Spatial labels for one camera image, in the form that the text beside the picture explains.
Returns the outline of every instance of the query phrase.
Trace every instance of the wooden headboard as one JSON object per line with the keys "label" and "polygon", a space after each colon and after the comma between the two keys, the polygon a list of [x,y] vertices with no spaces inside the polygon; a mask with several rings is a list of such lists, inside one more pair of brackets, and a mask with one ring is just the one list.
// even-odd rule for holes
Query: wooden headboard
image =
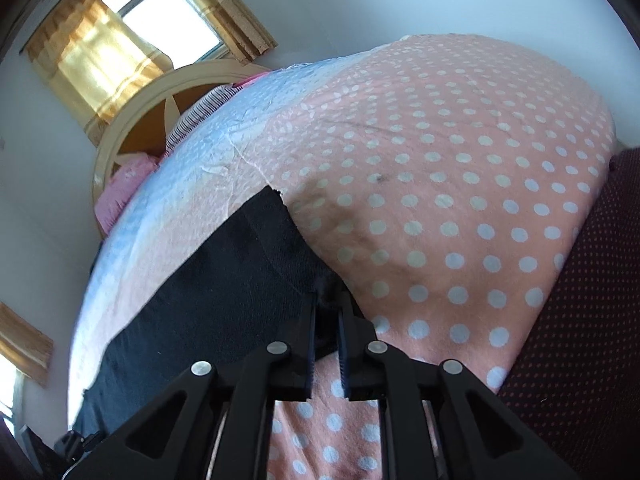
{"label": "wooden headboard", "polygon": [[164,153],[166,135],[180,115],[213,87],[236,83],[266,72],[256,64],[233,59],[201,61],[155,79],[122,107],[104,131],[97,149],[92,194],[94,204],[104,191],[119,160],[127,153]]}

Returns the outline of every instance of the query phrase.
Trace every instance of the pink polka dot bedsheet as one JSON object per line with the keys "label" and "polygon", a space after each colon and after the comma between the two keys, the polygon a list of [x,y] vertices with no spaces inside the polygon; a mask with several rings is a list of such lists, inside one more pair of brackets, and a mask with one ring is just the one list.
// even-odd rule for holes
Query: pink polka dot bedsheet
{"label": "pink polka dot bedsheet", "polygon": [[[498,390],[607,173],[602,99],[557,63],[479,36],[412,36],[293,66],[234,97],[138,191],[92,276],[70,420],[108,342],[265,185],[353,292],[378,337],[462,361]],[[278,403],[269,478],[378,479],[375,402]]]}

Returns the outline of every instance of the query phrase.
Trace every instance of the dark red fabric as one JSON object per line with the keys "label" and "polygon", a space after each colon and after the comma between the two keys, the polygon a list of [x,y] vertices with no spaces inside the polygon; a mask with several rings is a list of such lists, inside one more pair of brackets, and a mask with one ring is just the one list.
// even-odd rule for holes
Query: dark red fabric
{"label": "dark red fabric", "polygon": [[640,149],[609,168],[499,393],[584,480],[640,478]]}

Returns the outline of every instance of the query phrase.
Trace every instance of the yellow curtain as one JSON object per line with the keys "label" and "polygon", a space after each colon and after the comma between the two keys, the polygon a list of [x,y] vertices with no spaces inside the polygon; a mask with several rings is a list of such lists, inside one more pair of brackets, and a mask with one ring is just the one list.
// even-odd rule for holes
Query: yellow curtain
{"label": "yellow curtain", "polygon": [[242,0],[191,1],[241,64],[278,45]]}
{"label": "yellow curtain", "polygon": [[61,0],[25,50],[95,146],[138,90],[173,69],[102,0]]}
{"label": "yellow curtain", "polygon": [[47,369],[53,341],[0,301],[0,354],[41,386],[47,385]]}

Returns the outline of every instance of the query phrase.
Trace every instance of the pink pillow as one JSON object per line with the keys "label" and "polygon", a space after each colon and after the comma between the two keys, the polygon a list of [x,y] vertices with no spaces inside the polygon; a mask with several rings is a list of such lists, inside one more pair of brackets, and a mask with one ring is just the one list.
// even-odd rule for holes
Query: pink pillow
{"label": "pink pillow", "polygon": [[232,85],[220,85],[203,95],[191,108],[180,116],[171,132],[166,136],[165,152],[162,159],[172,151],[200,124],[224,103],[236,95],[241,88]]}
{"label": "pink pillow", "polygon": [[158,160],[146,153],[131,156],[111,177],[95,203],[95,217],[106,235],[145,179],[158,168]]}

